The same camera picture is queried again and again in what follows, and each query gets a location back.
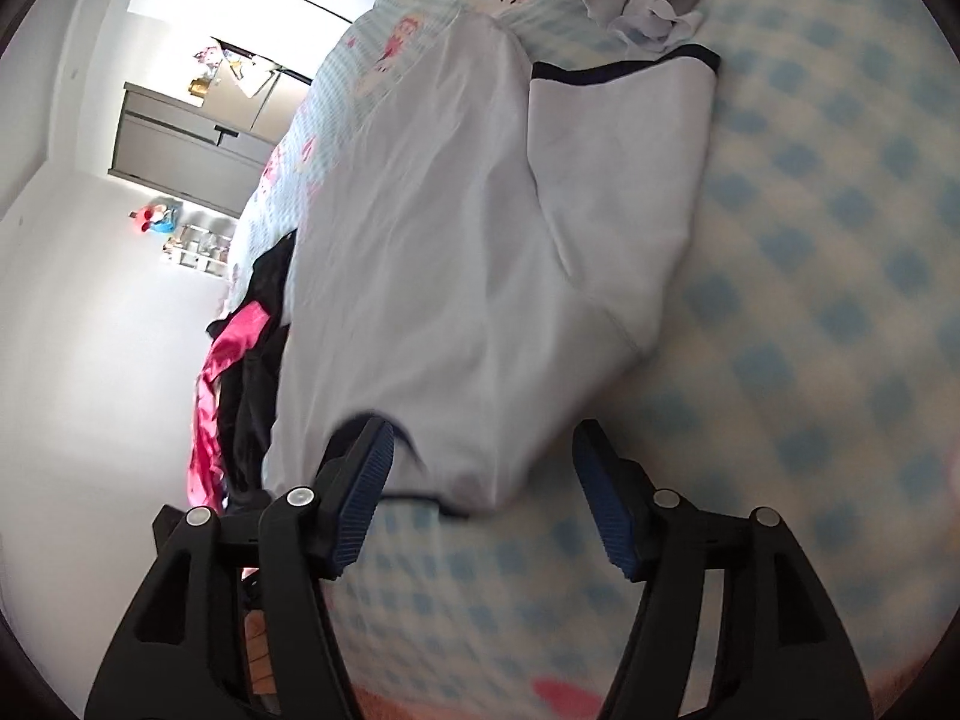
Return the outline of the light grey navy-trimmed t-shirt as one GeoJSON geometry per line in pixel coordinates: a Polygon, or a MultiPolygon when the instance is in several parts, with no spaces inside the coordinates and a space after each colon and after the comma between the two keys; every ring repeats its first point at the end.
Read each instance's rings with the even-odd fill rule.
{"type": "Polygon", "coordinates": [[[263,461],[308,483],[360,416],[402,434],[387,488],[496,511],[658,341],[692,231],[721,60],[586,70],[457,16],[376,104],[296,234],[263,461]]]}

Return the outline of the pink garment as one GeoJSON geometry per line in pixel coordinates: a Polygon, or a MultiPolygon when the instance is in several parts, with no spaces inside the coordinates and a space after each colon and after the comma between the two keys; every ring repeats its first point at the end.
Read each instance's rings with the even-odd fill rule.
{"type": "Polygon", "coordinates": [[[244,358],[267,327],[270,314],[259,301],[248,302],[224,321],[213,338],[194,387],[192,444],[187,463],[187,502],[192,507],[223,511],[226,496],[226,466],[221,448],[221,374],[244,358]]]}

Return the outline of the black garment pile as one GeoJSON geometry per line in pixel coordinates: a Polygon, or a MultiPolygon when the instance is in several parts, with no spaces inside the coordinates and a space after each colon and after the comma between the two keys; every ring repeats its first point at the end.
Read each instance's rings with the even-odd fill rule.
{"type": "Polygon", "coordinates": [[[281,358],[290,332],[290,325],[283,320],[283,310],[295,244],[296,234],[288,232],[272,249],[254,260],[247,289],[236,309],[208,325],[208,335],[213,340],[224,321],[252,301],[259,301],[270,314],[267,327],[254,348],[218,380],[218,429],[226,466],[223,501],[226,512],[258,511],[270,500],[262,483],[262,466],[277,419],[281,358]]]}

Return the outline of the white shelf with trinkets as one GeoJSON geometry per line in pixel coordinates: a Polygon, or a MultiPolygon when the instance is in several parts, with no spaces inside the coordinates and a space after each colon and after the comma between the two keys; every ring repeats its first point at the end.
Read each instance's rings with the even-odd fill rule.
{"type": "Polygon", "coordinates": [[[206,227],[184,223],[166,239],[163,252],[174,265],[215,278],[226,277],[231,238],[206,227]]]}

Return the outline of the red blue plush toy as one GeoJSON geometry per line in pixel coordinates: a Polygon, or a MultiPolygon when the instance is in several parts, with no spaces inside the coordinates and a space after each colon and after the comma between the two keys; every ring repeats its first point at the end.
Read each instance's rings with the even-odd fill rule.
{"type": "Polygon", "coordinates": [[[178,229],[182,203],[174,199],[159,199],[128,213],[140,232],[171,234],[178,229]]]}

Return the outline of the white wardrobe door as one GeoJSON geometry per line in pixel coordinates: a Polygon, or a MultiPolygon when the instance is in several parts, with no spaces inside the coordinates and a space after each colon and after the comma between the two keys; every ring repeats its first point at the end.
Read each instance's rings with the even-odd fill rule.
{"type": "Polygon", "coordinates": [[[125,83],[107,174],[239,218],[274,148],[200,107],[125,83]]]}

